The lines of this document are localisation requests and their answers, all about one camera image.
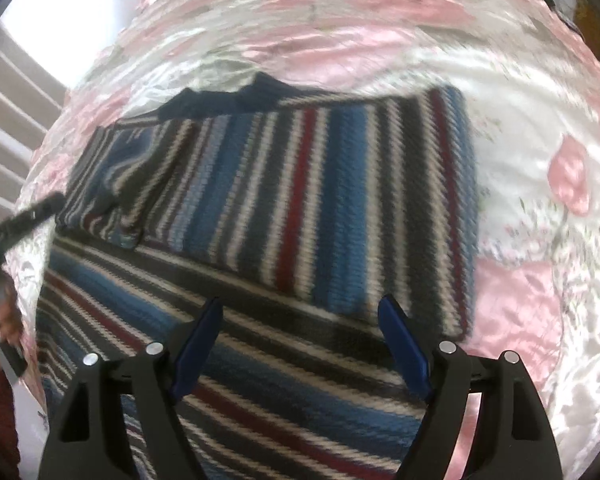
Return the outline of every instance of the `silver screw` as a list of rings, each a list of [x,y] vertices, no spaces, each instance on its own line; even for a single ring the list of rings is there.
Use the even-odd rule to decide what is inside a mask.
[[[458,347],[456,347],[456,345],[453,344],[451,341],[440,342],[438,348],[440,348],[440,351],[444,352],[445,354],[452,354],[456,351],[456,349],[458,349]]]
[[[158,354],[161,354],[163,350],[164,350],[164,346],[162,346],[162,343],[153,342],[153,343],[149,343],[146,346],[146,352],[149,355],[158,355]]]
[[[98,354],[87,354],[82,358],[82,362],[87,366],[93,366],[98,362],[98,359]]]
[[[520,356],[513,350],[507,350],[506,352],[504,352],[504,360],[507,363],[511,363],[512,365],[514,365],[518,361],[520,361]]]

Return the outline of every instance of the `bed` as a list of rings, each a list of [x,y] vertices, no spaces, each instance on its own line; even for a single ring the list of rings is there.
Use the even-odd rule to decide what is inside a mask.
[[[257,71],[363,96],[463,92],[480,215],[463,346],[519,351],[579,478],[600,452],[600,63],[541,0],[146,0],[67,97],[17,207],[64,189],[96,126]],[[51,237],[49,223],[8,256],[33,363]],[[27,385],[44,402],[35,366]]]

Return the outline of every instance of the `red stripe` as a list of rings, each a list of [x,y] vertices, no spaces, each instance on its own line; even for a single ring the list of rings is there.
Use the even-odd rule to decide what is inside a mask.
[[[464,283],[462,281],[462,260],[460,258],[460,241],[458,240],[458,192],[454,178],[454,157],[449,146],[448,127],[444,114],[445,104],[442,101],[440,91],[429,92],[429,98],[433,104],[433,113],[438,132],[438,142],[442,154],[443,174],[445,176],[446,199],[449,208],[449,236],[451,238],[451,255],[453,263],[453,290],[456,305],[460,311],[460,327],[462,333],[467,330],[466,303],[464,302]]]
[[[289,209],[286,212],[286,223],[276,273],[276,286],[282,292],[291,292],[294,286],[294,269],[296,268],[299,232],[304,210],[304,190],[309,169],[309,155],[314,140],[315,117],[315,109],[304,110],[304,133],[298,152],[298,162],[294,173]]]
[[[45,273],[45,281],[66,294],[71,300],[75,301],[86,314],[93,317],[94,320],[100,323],[106,330],[111,332],[126,345],[136,351],[144,347],[144,343],[136,336],[127,332],[124,327],[116,323],[115,320],[101,313],[81,294],[69,288],[67,284],[51,276],[48,272]],[[286,446],[305,456],[309,456],[333,470],[365,480],[390,480],[393,477],[392,473],[387,472],[386,470],[378,470],[357,462],[351,462],[320,449],[319,447],[313,446],[293,433],[284,430],[283,428],[279,428],[275,424],[260,418],[254,413],[248,412],[238,404],[235,404],[232,400],[223,397],[201,384],[198,384],[192,393],[224,416],[235,420],[239,424],[253,431],[268,436],[282,446]]]
[[[393,477],[393,474],[388,471],[374,469],[361,463],[342,459],[313,444],[309,444],[297,435],[294,435],[293,433],[248,412],[238,404],[219,396],[217,392],[212,391],[209,388],[199,385],[193,393],[197,398],[228,418],[235,420],[250,430],[257,431],[258,433],[269,437],[282,446],[313,458],[315,461],[324,464],[333,470],[365,480],[389,480]]]

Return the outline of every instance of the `black tool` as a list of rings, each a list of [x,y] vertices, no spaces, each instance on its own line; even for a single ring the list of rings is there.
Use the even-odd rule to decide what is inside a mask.
[[[113,362],[85,356],[52,421],[39,480],[137,479],[120,403],[131,393],[158,479],[205,480],[173,406],[196,384],[221,321],[219,300],[210,300],[166,347],[154,342]],[[416,329],[391,296],[380,301],[378,322],[407,386],[427,403],[396,480],[444,478],[472,392],[481,392],[482,402],[463,479],[562,478],[549,421],[517,353],[469,356]]]
[[[0,224],[0,266],[6,251],[30,234],[38,225],[58,213],[64,204],[64,196],[54,193],[12,218]],[[27,369],[20,345],[12,346],[0,340],[0,364],[11,384],[15,384]]]

